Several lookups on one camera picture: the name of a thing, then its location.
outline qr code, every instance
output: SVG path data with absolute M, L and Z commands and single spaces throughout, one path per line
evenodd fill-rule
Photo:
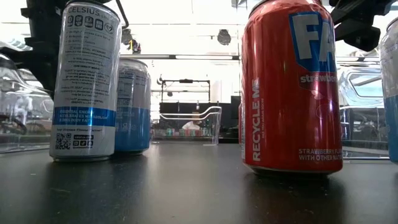
M 70 141 L 72 134 L 57 133 L 57 142 L 55 143 L 55 149 L 70 149 Z

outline blue label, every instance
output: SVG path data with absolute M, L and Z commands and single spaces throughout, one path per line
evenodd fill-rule
M 60 106 L 54 108 L 52 124 L 114 127 L 116 112 L 99 108 Z
M 398 96 L 384 99 L 390 160 L 398 162 Z
M 336 72 L 335 37 L 329 20 L 319 12 L 289 15 L 295 58 L 309 72 Z
M 150 141 L 150 111 L 119 107 L 116 117 L 115 151 L 147 149 Z

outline black table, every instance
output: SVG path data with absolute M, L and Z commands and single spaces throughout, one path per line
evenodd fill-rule
M 0 223 L 398 223 L 398 166 L 257 177 L 235 144 L 154 144 L 86 164 L 53 163 L 46 150 L 3 154 Z

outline blue and white can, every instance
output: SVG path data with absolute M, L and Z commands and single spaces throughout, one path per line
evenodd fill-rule
M 133 58 L 119 61 L 116 152 L 141 154 L 150 141 L 150 76 L 147 65 Z
M 50 140 L 55 161 L 113 154 L 120 40 L 112 9 L 70 1 L 63 10 Z
M 381 40 L 380 66 L 388 127 L 388 149 L 392 162 L 398 164 L 398 18 L 388 26 Z

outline aluminum can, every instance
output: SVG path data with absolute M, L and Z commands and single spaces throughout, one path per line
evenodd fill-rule
M 114 152 L 120 19 L 94 1 L 62 14 L 50 156 L 100 161 Z
M 392 162 L 398 164 L 398 18 L 387 26 L 387 32 L 381 40 L 380 66 L 388 127 L 388 149 Z
M 166 135 L 173 135 L 167 129 Z M 147 65 L 133 58 L 119 62 L 115 152 L 142 154 L 150 141 L 150 76 Z
M 262 1 L 250 13 L 241 142 L 243 162 L 256 173 L 342 168 L 333 28 L 318 0 Z

